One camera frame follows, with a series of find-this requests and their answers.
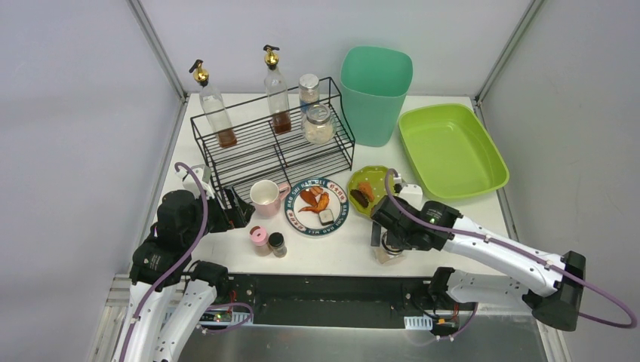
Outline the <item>glass jar chrome rim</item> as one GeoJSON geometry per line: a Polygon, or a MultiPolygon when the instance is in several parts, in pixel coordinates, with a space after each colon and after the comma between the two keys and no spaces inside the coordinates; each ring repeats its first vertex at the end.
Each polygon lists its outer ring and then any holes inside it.
{"type": "Polygon", "coordinates": [[[406,257],[399,249],[393,249],[387,245],[387,233],[380,236],[380,243],[374,247],[374,258],[380,265],[397,265],[406,257]]]}
{"type": "Polygon", "coordinates": [[[309,106],[302,120],[303,135],[310,143],[321,145],[334,138],[336,132],[332,112],[325,104],[309,106]]]}

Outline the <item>pink lid spice jar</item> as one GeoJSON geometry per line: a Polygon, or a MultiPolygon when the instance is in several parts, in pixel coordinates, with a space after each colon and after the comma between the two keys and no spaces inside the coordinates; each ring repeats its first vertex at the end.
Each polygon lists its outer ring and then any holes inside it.
{"type": "Polygon", "coordinates": [[[269,246],[269,233],[262,226],[254,226],[249,231],[251,242],[254,245],[254,252],[258,256],[268,256],[272,253],[272,249],[269,246]]]}

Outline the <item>green dotted small plate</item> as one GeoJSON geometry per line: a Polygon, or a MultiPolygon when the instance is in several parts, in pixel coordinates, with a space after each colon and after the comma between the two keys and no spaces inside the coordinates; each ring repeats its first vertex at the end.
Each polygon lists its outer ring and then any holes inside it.
{"type": "Polygon", "coordinates": [[[383,196],[386,196],[386,187],[384,183],[387,171],[388,168],[384,166],[366,166],[354,172],[350,177],[349,182],[347,183],[349,201],[363,217],[369,218],[371,211],[374,209],[376,204],[383,198],[383,196]],[[350,196],[350,191],[352,189],[358,189],[358,183],[364,181],[371,184],[375,195],[374,201],[372,203],[369,202],[367,208],[363,208],[358,205],[350,196]]]}

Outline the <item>black lid spice jar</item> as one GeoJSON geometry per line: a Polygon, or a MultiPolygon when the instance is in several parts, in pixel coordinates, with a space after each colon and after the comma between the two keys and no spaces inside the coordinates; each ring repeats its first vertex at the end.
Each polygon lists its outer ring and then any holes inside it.
{"type": "Polygon", "coordinates": [[[282,233],[274,232],[268,237],[268,245],[274,256],[282,258],[287,254],[285,239],[282,233]]]}

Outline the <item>glass bottle brown contents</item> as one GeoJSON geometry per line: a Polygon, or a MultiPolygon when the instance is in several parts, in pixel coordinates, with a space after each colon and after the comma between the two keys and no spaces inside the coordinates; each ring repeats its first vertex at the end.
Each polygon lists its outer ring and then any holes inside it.
{"type": "Polygon", "coordinates": [[[237,137],[232,129],[222,94],[210,80],[208,71],[203,68],[203,61],[196,60],[190,67],[189,73],[201,87],[199,101],[219,146],[221,148],[235,146],[237,137]]]}

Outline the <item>teal rimmed white plate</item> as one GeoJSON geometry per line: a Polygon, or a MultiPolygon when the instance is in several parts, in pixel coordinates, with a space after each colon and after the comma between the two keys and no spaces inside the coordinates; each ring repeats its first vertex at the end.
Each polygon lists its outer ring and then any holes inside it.
{"type": "Polygon", "coordinates": [[[285,217],[289,224],[307,237],[321,238],[338,230],[345,223],[349,214],[349,202],[346,191],[337,183],[326,178],[305,179],[294,186],[285,198],[283,204],[285,217]],[[318,213],[300,212],[309,206],[301,197],[300,192],[312,186],[321,186],[330,197],[327,209],[332,210],[335,221],[331,225],[322,225],[318,213]]]}

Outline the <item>black wire rack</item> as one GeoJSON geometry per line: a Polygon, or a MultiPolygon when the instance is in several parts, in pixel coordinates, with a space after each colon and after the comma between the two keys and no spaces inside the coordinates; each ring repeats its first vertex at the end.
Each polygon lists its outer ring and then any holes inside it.
{"type": "Polygon", "coordinates": [[[223,197],[225,189],[232,188],[248,200],[251,186],[262,179],[295,184],[351,170],[355,137],[342,112],[342,94],[331,77],[321,78],[319,92],[319,102],[329,108],[335,125],[334,135],[323,144],[311,143],[303,132],[297,87],[289,90],[291,130],[287,133],[275,132],[264,95],[227,107],[237,139],[234,146],[220,146],[205,113],[192,116],[192,134],[211,169],[214,190],[223,197]]]}

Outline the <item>glass bottle gold spout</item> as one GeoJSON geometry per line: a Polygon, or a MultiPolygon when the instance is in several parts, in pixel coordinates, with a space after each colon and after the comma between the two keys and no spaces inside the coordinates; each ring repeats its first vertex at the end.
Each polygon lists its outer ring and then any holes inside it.
{"type": "Polygon", "coordinates": [[[272,114],[272,126],[276,134],[288,133],[291,130],[290,105],[288,86],[278,68],[279,58],[276,51],[280,48],[266,44],[263,50],[266,52],[264,62],[267,66],[264,86],[269,111],[272,114]]]}

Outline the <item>teal plastic bin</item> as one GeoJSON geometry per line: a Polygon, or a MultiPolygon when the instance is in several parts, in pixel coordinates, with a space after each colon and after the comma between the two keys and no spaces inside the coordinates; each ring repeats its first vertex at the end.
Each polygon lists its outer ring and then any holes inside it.
{"type": "Polygon", "coordinates": [[[413,72],[412,59],[401,51],[374,46],[348,51],[340,71],[342,106],[358,144],[388,143],[413,72]]]}

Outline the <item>silver lid blue shaker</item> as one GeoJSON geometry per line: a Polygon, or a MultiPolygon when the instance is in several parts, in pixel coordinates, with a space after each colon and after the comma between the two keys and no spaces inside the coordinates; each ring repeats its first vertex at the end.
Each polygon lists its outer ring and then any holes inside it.
{"type": "Polygon", "coordinates": [[[319,78],[317,75],[307,73],[299,78],[299,103],[300,111],[306,113],[310,105],[319,101],[319,78]]]}

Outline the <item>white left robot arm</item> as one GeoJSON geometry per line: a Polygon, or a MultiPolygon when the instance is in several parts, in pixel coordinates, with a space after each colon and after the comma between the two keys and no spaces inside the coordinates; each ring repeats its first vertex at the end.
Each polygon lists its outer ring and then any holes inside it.
{"type": "Polygon", "coordinates": [[[207,308],[217,302],[230,307],[228,269],[198,261],[178,306],[167,313],[200,238],[244,228],[256,211],[235,189],[223,193],[230,207],[198,191],[177,190],[162,198],[156,222],[132,257],[128,310],[114,361],[176,361],[207,308]]]}

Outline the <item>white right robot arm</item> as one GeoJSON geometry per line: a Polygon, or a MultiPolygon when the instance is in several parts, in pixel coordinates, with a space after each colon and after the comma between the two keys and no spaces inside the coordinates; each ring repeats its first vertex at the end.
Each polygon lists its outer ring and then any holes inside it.
{"type": "Polygon", "coordinates": [[[420,210],[399,197],[382,197],[372,220],[386,232],[392,250],[443,250],[480,262],[497,275],[439,267],[427,294],[434,300],[527,306],[539,322],[573,332],[577,328],[586,257],[574,251],[547,253],[483,229],[459,210],[427,201],[420,210]]]}

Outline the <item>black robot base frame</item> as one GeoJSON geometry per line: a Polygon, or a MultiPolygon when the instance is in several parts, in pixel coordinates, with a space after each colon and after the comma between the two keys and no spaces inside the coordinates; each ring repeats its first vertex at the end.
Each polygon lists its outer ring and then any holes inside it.
{"type": "Polygon", "coordinates": [[[232,274],[205,326],[224,324],[428,330],[455,334],[474,309],[429,291],[429,278],[232,274]]]}

